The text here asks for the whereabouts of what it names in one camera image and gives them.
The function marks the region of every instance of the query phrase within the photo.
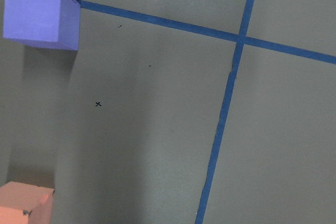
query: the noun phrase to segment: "blue tape cross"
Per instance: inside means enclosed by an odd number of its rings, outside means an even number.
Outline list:
[[[202,224],[204,220],[205,210],[209,199],[210,189],[215,174],[217,159],[219,155],[220,145],[224,134],[226,119],[231,103],[233,88],[237,77],[240,59],[243,53],[244,40],[247,34],[248,25],[251,18],[254,0],[246,0],[242,21],[239,29],[239,41],[233,55],[232,70],[228,76],[225,88],[224,99],[222,103],[221,113],[219,114],[219,122],[216,129],[215,139],[211,150],[210,160],[208,164],[208,171],[205,179],[205,184],[202,190],[201,199],[199,200],[199,207],[196,215],[195,224]]]

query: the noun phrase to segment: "cube top face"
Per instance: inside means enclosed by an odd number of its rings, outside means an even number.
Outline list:
[[[61,0],[5,0],[4,37],[58,41]]]
[[[51,188],[9,182],[0,187],[0,207],[30,212],[53,192]]]

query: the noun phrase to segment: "blue tape line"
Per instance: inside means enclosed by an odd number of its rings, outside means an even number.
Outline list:
[[[227,84],[225,88],[224,99],[222,103],[221,113],[219,115],[219,122],[216,129],[215,139],[211,150],[210,160],[208,164],[207,175],[205,184],[202,190],[201,199],[199,200],[198,211],[196,215],[195,224],[202,224],[205,216],[205,210],[208,203],[212,181],[215,174],[216,164],[219,155],[220,145],[222,143],[222,137],[224,134],[226,119],[231,103],[233,94],[233,88],[237,77],[240,59],[243,53],[244,38],[247,33],[248,24],[251,18],[252,8],[254,0],[246,0],[242,21],[240,23],[239,36],[240,40],[237,42],[235,52],[233,55],[232,70],[228,76]]]
[[[134,19],[150,24],[155,24],[159,26],[174,28],[183,31],[189,31],[191,33],[201,34],[205,36],[210,36],[219,39],[225,39],[230,41],[238,41],[238,35],[227,33],[225,31],[219,31],[211,28],[206,28],[202,26],[196,26],[184,22],[178,22],[166,18],[160,18],[144,13],[137,13],[130,10],[115,8],[107,5],[100,5],[96,3],[91,3],[88,1],[77,0],[80,3],[80,6],[84,9],[93,10],[95,12],[111,14],[119,17]]]
[[[212,181],[215,174],[215,168],[218,160],[220,144],[222,143],[222,137],[224,134],[225,123],[231,103],[231,98],[233,94],[233,88],[235,85],[235,80],[237,77],[238,66],[240,58],[242,56],[244,44],[238,42],[236,44],[234,56],[233,56],[233,68],[231,73],[228,76],[227,84],[225,88],[224,99],[222,103],[221,113],[219,114],[219,122],[216,129],[216,135],[214,143],[211,150],[210,160],[208,164],[208,171],[206,175],[205,184],[202,190],[201,199],[199,201],[200,205],[198,206],[198,211],[196,215],[195,224],[202,224],[204,220],[205,210],[209,199],[210,189]]]
[[[261,47],[273,51],[284,52],[290,55],[305,57],[308,59],[319,60],[327,63],[336,64],[336,57],[332,55],[322,54],[320,52],[309,51],[297,47],[286,46],[274,42],[261,39],[246,37],[244,43],[250,46]]]
[[[239,35],[246,36],[250,23],[254,0],[246,0],[242,21],[240,23]]]

